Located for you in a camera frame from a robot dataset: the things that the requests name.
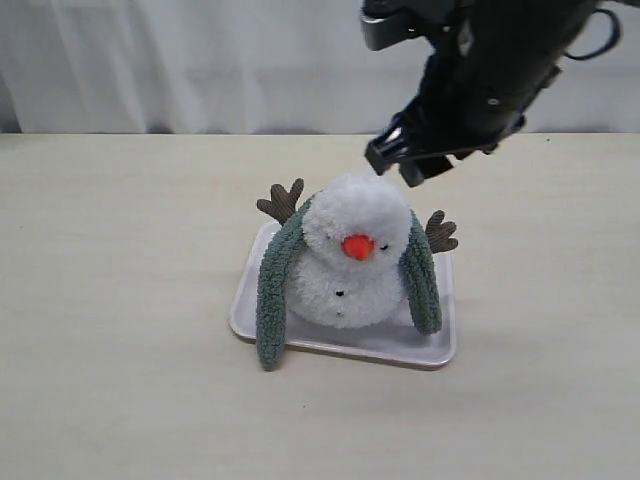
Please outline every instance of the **orange nose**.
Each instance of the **orange nose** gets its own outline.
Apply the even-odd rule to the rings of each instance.
[[[342,241],[342,251],[356,260],[366,260],[373,250],[373,240],[366,235],[351,235]]]

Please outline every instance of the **white tray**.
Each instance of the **white tray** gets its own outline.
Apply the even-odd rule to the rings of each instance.
[[[231,306],[231,329],[242,340],[251,343],[256,338],[255,310],[260,262],[271,238],[279,229],[280,225],[272,222],[258,232]],[[389,321],[358,329],[334,329],[305,322],[289,312],[287,346],[293,350],[422,370],[436,370],[445,366],[456,354],[451,254],[434,255],[434,263],[442,306],[442,330],[437,334],[423,337],[406,321]]]

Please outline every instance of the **white fluffy pompom body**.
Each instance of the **white fluffy pompom body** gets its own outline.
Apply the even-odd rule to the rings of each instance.
[[[346,174],[318,192],[302,219],[307,248],[287,283],[289,308],[335,328],[380,323],[406,305],[399,261],[411,209],[374,173]]]

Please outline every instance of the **white curtain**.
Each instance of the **white curtain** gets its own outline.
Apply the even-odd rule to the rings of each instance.
[[[424,41],[368,51],[360,0],[0,5],[5,131],[369,133],[413,96],[431,53]],[[611,8],[622,44],[588,63],[564,61],[528,131],[640,131],[640,9]],[[594,17],[573,53],[607,34]]]

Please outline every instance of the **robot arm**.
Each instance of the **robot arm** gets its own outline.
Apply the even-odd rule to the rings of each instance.
[[[370,50],[425,37],[427,60],[416,96],[372,139],[365,157],[378,175],[394,164],[414,187],[476,151],[491,153],[525,126],[525,111],[560,74],[561,57],[588,60],[621,37],[602,0],[364,0]],[[640,7],[640,0],[619,1]],[[567,53],[594,13],[612,35],[593,54]]]

